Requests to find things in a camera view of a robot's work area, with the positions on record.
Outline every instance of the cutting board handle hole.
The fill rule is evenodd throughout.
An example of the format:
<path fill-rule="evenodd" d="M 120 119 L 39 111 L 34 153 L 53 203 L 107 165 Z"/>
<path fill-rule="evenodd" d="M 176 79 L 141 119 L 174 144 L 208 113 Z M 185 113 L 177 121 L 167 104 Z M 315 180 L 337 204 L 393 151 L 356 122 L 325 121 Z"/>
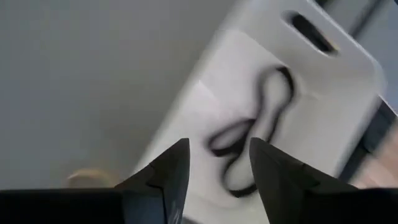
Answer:
<path fill-rule="evenodd" d="M 337 55 L 336 47 L 303 15 L 295 11 L 289 11 L 285 16 L 285 21 L 324 54 L 329 56 Z"/>

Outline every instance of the white cutting board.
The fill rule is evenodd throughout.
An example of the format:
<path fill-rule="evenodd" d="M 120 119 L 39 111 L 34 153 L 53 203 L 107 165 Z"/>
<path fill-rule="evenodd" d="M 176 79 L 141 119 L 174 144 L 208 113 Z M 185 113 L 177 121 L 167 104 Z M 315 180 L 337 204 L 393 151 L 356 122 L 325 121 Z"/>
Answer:
<path fill-rule="evenodd" d="M 225 158 L 205 148 L 208 136 L 240 118 L 252 117 L 258 73 L 271 65 L 288 66 L 298 85 L 298 100 L 280 124 L 275 146 L 327 174 L 338 173 L 382 91 L 377 62 L 346 35 L 320 8 L 306 0 L 241 2 L 205 52 L 193 78 L 181 92 L 136 170 L 180 138 L 190 138 L 191 170 L 185 214 L 203 223 L 264 223 L 258 194 L 236 199 L 220 184 Z M 334 46 L 329 56 L 310 44 L 284 20 L 297 11 Z M 264 138 L 268 115 L 285 86 L 267 83 L 267 114 L 252 136 Z M 233 168 L 230 181 L 252 181 L 248 150 Z"/>

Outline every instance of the gray wall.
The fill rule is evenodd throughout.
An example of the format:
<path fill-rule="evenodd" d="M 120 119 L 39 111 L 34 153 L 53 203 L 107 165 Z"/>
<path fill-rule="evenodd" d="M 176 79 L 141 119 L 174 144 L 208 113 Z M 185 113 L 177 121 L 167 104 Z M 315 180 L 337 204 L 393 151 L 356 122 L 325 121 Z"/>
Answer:
<path fill-rule="evenodd" d="M 0 3 L 0 189 L 126 178 L 232 1 Z"/>
<path fill-rule="evenodd" d="M 326 11 L 346 31 L 361 17 L 364 8 L 374 0 L 329 0 Z"/>

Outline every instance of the white surface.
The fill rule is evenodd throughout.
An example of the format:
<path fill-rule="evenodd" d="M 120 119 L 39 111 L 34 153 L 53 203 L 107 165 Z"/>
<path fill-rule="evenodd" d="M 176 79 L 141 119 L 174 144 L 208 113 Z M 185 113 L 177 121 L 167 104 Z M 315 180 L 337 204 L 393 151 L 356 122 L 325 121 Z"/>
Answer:
<path fill-rule="evenodd" d="M 372 112 L 381 90 L 378 64 L 308 1 L 253 0 L 233 14 L 217 35 L 194 78 L 170 112 L 136 170 L 178 139 L 190 138 L 191 170 L 185 215 L 202 223 L 266 223 L 258 194 L 236 199 L 220 185 L 225 158 L 213 157 L 205 139 L 226 124 L 251 117 L 254 82 L 270 65 L 285 63 L 299 86 L 298 101 L 286 114 L 275 146 L 328 174 Z M 339 48 L 329 57 L 288 26 L 283 15 L 296 10 Z M 266 91 L 267 114 L 253 136 L 264 137 L 283 84 L 272 78 Z M 248 151 L 234 167 L 233 186 L 252 180 Z"/>

